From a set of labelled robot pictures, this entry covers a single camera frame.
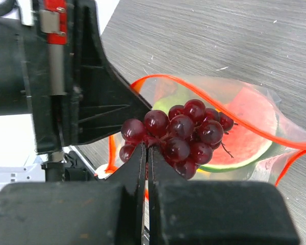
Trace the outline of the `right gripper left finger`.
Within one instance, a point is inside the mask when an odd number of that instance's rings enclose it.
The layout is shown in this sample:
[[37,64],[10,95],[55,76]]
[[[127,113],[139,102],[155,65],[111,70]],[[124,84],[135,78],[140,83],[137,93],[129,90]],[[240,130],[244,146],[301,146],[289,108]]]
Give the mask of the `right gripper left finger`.
[[142,244],[146,148],[106,180],[0,191],[0,244]]

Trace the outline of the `green bumpy fruit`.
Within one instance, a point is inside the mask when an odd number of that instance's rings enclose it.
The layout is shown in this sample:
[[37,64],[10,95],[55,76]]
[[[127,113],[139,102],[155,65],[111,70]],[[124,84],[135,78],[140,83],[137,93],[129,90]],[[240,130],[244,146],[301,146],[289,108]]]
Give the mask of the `green bumpy fruit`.
[[153,110],[161,110],[168,114],[169,110],[175,105],[184,105],[191,98],[189,91],[176,91],[171,95],[163,97],[156,101],[152,107]]

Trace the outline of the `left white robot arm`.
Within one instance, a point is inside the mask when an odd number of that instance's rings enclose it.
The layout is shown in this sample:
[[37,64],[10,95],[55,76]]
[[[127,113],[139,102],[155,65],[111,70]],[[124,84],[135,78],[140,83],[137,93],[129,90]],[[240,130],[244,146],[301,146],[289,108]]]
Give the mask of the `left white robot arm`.
[[142,119],[149,103],[100,39],[116,1],[0,1],[0,188],[64,179],[63,148]]

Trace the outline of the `clear orange zip bag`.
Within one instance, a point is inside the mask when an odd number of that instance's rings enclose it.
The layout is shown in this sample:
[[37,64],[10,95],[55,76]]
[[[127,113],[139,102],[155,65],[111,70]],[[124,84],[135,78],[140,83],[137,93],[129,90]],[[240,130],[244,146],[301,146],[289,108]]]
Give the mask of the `clear orange zip bag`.
[[[260,180],[277,184],[291,164],[306,154],[306,130],[286,118],[278,108],[279,98],[273,92],[259,86],[232,79],[192,77],[181,79],[171,75],[148,75],[131,84],[151,105],[174,92],[189,91],[192,99],[198,99],[207,108],[222,112],[250,131],[270,141],[270,148],[252,163],[222,172],[209,172],[198,169],[190,180]],[[270,101],[278,121],[275,135],[253,126],[226,108],[243,88],[254,89]]]

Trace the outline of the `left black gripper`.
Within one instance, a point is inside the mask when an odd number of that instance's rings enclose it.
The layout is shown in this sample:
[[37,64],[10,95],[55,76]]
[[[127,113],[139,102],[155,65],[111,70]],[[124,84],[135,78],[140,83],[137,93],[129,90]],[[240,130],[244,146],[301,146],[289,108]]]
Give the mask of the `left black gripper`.
[[32,116],[47,181],[80,181],[70,145],[89,144],[143,119],[149,103],[108,61],[95,1],[0,3],[0,115]]

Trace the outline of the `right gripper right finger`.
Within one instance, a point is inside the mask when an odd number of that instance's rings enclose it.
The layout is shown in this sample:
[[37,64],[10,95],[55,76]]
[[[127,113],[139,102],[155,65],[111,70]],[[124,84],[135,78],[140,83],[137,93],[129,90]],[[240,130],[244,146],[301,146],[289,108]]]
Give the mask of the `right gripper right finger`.
[[299,244],[285,201],[271,184],[187,181],[147,151],[150,244]]

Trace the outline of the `red watermelon slice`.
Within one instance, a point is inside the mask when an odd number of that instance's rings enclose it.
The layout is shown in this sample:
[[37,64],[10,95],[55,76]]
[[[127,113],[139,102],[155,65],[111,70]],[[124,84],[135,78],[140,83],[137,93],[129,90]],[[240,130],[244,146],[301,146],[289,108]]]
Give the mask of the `red watermelon slice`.
[[[272,135],[276,134],[278,121],[270,101],[254,89],[243,88],[226,105],[226,108],[239,118],[250,122]],[[272,141],[255,134],[240,124],[233,126],[228,135],[224,135],[223,144],[230,155],[220,146],[213,152],[212,160],[201,165],[208,172],[227,172],[244,167],[262,156],[272,145]]]

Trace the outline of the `dark red grapes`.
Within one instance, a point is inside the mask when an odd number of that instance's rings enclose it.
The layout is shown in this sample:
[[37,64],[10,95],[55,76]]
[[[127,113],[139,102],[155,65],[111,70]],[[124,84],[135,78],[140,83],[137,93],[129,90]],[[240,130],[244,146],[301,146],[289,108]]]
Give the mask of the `dark red grapes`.
[[125,140],[119,151],[122,162],[127,162],[135,147],[144,142],[146,147],[159,147],[165,161],[183,178],[193,178],[196,171],[208,164],[213,151],[223,146],[223,136],[235,125],[233,119],[198,99],[184,105],[174,105],[167,113],[151,110],[143,120],[128,119],[121,127]]

